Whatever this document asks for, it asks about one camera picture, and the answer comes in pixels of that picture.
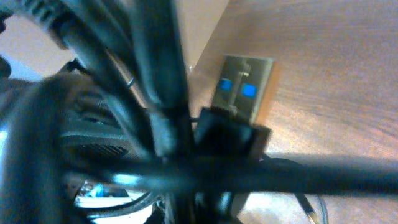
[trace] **vent grille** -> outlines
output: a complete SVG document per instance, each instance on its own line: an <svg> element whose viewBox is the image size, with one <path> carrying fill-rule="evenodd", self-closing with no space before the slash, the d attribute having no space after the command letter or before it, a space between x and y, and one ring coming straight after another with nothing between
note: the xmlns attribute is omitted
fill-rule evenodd
<svg viewBox="0 0 398 224"><path fill-rule="evenodd" d="M75 149L83 157L100 157L103 159L118 159L128 153L128 150L123 147L104 144L85 144L77 146Z"/></svg>

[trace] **blue usb insert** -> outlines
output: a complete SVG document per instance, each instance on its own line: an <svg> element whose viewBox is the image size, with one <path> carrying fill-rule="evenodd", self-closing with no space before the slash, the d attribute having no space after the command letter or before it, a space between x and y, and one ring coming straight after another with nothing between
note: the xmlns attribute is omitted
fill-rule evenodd
<svg viewBox="0 0 398 224"><path fill-rule="evenodd" d="M243 84L242 95L254 98L256 96L256 87L248 83Z"/></svg>
<svg viewBox="0 0 398 224"><path fill-rule="evenodd" d="M220 88L222 90L231 91L232 90L232 81L227 78L222 78L220 80Z"/></svg>

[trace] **cable connector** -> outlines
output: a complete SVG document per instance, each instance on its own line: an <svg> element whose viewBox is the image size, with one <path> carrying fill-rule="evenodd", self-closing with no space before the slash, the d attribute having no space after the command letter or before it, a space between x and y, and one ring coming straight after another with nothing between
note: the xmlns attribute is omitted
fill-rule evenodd
<svg viewBox="0 0 398 224"><path fill-rule="evenodd" d="M276 90L274 60L227 55L211 107L227 112L232 118L254 124L260 114L267 114L270 95Z"/></svg>

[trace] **white wall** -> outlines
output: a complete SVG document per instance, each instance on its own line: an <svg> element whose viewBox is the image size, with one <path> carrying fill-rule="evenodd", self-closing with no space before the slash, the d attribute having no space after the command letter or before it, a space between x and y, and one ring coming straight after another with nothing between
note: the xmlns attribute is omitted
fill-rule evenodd
<svg viewBox="0 0 398 224"><path fill-rule="evenodd" d="M185 64L194 67L229 0L176 0ZM30 21L13 16L0 35L0 54L21 61L34 71L51 75L73 54L60 50Z"/></svg>

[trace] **wood grain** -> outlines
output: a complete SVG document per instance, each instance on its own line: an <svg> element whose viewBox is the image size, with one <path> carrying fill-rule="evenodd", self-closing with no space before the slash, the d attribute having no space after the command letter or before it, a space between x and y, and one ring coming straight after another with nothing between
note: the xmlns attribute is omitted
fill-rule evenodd
<svg viewBox="0 0 398 224"><path fill-rule="evenodd" d="M210 104L223 54L282 67L262 121L274 131L269 153L398 159L398 1L231 1L189 76L194 115ZM391 198L326 203L330 223L397 223ZM309 223L279 194L253 194L240 218Z"/></svg>

